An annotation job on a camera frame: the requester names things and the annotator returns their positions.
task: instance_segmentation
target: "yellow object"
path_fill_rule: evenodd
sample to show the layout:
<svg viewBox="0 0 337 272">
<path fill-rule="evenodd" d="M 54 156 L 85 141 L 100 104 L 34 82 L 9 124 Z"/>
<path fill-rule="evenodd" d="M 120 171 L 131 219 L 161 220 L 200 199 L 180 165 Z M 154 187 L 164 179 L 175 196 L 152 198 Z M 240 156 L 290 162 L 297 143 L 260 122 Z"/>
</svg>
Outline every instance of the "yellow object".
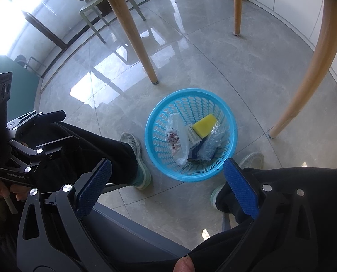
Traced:
<svg viewBox="0 0 337 272">
<path fill-rule="evenodd" d="M 211 132 L 214 124 L 217 122 L 216 117 L 211 113 L 192 125 L 192 128 L 201 139 L 205 138 Z"/>
</svg>

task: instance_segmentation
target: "metal pivot bolt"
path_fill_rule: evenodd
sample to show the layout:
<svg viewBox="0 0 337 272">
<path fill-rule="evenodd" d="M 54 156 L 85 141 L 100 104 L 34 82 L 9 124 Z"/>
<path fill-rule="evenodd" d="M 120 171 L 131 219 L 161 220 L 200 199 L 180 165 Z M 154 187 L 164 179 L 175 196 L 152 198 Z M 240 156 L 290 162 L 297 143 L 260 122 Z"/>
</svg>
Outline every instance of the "metal pivot bolt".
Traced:
<svg viewBox="0 0 337 272">
<path fill-rule="evenodd" d="M 304 196 L 304 191 L 303 191 L 302 189 L 298 189 L 298 190 L 297 190 L 297 194 L 298 194 L 299 196 Z"/>
<path fill-rule="evenodd" d="M 64 191 L 64 192 L 68 192 L 68 191 L 70 191 L 72 188 L 73 188 L 73 186 L 72 186 L 71 184 L 65 184 L 65 185 L 63 186 L 63 191 Z"/>
<path fill-rule="evenodd" d="M 268 185 L 268 184 L 264 184 L 262 186 L 263 190 L 266 191 L 266 192 L 270 192 L 272 191 L 272 186 Z"/>
<path fill-rule="evenodd" d="M 36 188 L 30 190 L 30 195 L 31 196 L 34 196 L 36 194 L 37 194 L 37 189 Z"/>
</svg>

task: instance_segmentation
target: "plastic bag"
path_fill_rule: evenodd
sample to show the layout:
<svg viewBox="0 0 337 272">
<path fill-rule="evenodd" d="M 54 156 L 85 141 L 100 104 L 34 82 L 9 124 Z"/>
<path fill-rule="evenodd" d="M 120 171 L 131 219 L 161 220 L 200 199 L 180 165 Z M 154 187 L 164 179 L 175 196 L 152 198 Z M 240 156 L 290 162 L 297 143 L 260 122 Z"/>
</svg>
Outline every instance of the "plastic bag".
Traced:
<svg viewBox="0 0 337 272">
<path fill-rule="evenodd" d="M 166 138 L 173 159 L 179 166 L 185 165 L 189 156 L 189 140 L 180 114 L 174 113 L 168 117 Z"/>
<path fill-rule="evenodd" d="M 203 142 L 197 153 L 198 160 L 210 161 L 215 154 L 216 149 L 221 145 L 221 139 L 225 134 L 225 128 L 219 122 L 216 122 L 209 136 Z"/>
</svg>

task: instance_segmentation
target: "blue textured pad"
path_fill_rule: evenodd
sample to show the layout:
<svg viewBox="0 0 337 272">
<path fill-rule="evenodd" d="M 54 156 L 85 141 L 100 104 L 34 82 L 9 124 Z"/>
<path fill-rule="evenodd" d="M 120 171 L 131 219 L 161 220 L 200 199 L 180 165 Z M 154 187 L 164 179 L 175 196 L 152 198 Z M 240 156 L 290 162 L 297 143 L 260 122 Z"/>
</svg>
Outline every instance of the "blue textured pad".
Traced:
<svg viewBox="0 0 337 272">
<path fill-rule="evenodd" d="M 109 160 L 105 160 L 80 191 L 76 200 L 76 214 L 79 219 L 88 215 L 93 209 L 111 174 L 112 164 Z"/>
<path fill-rule="evenodd" d="M 258 197 L 230 159 L 224 162 L 224 176 L 243 212 L 255 219 L 259 214 Z"/>
</svg>

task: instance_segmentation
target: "shoe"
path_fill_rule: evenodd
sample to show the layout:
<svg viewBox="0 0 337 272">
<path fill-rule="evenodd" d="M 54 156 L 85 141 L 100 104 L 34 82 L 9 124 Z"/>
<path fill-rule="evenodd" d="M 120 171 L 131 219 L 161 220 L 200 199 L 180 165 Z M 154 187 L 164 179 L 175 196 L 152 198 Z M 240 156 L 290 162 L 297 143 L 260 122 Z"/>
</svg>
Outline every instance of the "shoe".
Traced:
<svg viewBox="0 0 337 272">
<path fill-rule="evenodd" d="M 213 191 L 213 193 L 211 194 L 211 196 L 210 196 L 210 203 L 211 203 L 211 205 L 212 205 L 215 209 L 217 209 L 217 210 L 219 210 L 219 209 L 216 207 L 216 199 L 217 199 L 217 196 L 218 196 L 219 192 L 220 192 L 220 191 L 222 190 L 222 188 L 224 187 L 224 185 L 225 185 L 225 184 L 220 185 L 218 188 L 216 188 L 216 189 Z"/>
<path fill-rule="evenodd" d="M 252 152 L 241 160 L 239 163 L 241 169 L 253 168 L 253 169 L 264 169 L 264 155 L 260 152 Z"/>
<path fill-rule="evenodd" d="M 247 155 L 245 158 L 241 160 L 239 163 L 239 167 L 241 169 L 245 168 L 253 168 L 253 169 L 259 169 L 263 170 L 264 168 L 264 155 L 260 152 L 252 152 L 251 154 Z M 210 196 L 210 203 L 211 205 L 218 210 L 216 207 L 216 199 L 219 194 L 219 192 L 222 190 L 225 184 L 219 186 L 216 188 L 213 193 Z"/>
<path fill-rule="evenodd" d="M 128 132 L 122 133 L 119 141 L 131 146 L 138 162 L 137 177 L 130 183 L 129 186 L 135 186 L 138 190 L 145 189 L 151 183 L 152 177 L 150 170 L 142 161 L 141 145 L 139 144 L 139 141 L 135 136 Z"/>
</svg>

